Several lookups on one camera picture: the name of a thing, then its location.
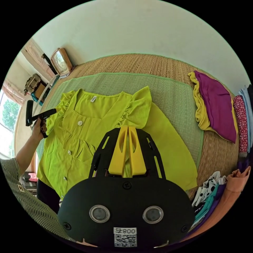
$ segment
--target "clock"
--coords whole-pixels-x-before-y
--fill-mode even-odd
[[[64,48],[57,48],[50,60],[60,76],[67,76],[71,73],[73,66]]]

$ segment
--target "green mat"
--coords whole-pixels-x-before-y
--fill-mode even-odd
[[[198,127],[195,120],[196,105],[193,89],[187,84],[154,75],[99,73],[62,83],[55,91],[46,110],[55,108],[60,102],[62,93],[72,90],[83,89],[87,92],[110,96],[121,91],[134,94],[145,86],[149,86],[152,101],[162,110],[179,133],[198,168],[204,131]],[[44,139],[37,148],[39,159],[42,157],[43,147]]]

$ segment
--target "label sticker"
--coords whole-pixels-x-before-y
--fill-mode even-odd
[[[91,102],[93,103],[96,100],[97,96],[94,96],[91,100]]]
[[[25,192],[25,189],[20,184],[18,184],[18,189],[20,192]]]
[[[135,227],[114,227],[115,247],[137,247],[137,228]]]

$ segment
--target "camera lens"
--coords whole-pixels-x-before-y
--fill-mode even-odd
[[[149,224],[158,223],[163,218],[163,210],[158,206],[150,206],[143,212],[142,218]]]
[[[95,205],[90,209],[90,217],[97,223],[107,222],[110,218],[110,212],[105,206]]]

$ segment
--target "ruffled sleeve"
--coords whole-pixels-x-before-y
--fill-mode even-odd
[[[56,121],[56,118],[58,116],[64,117],[64,114],[69,106],[69,103],[72,99],[72,97],[74,96],[74,94],[76,93],[76,91],[70,91],[68,93],[63,93],[61,96],[61,100],[60,103],[57,105],[56,109],[58,110],[57,113],[51,115],[48,119],[47,119],[47,135],[50,134],[50,132],[53,129],[54,123]]]
[[[151,104],[152,97],[150,89],[146,86],[131,97],[116,127],[127,125],[140,129],[144,128],[148,120]]]

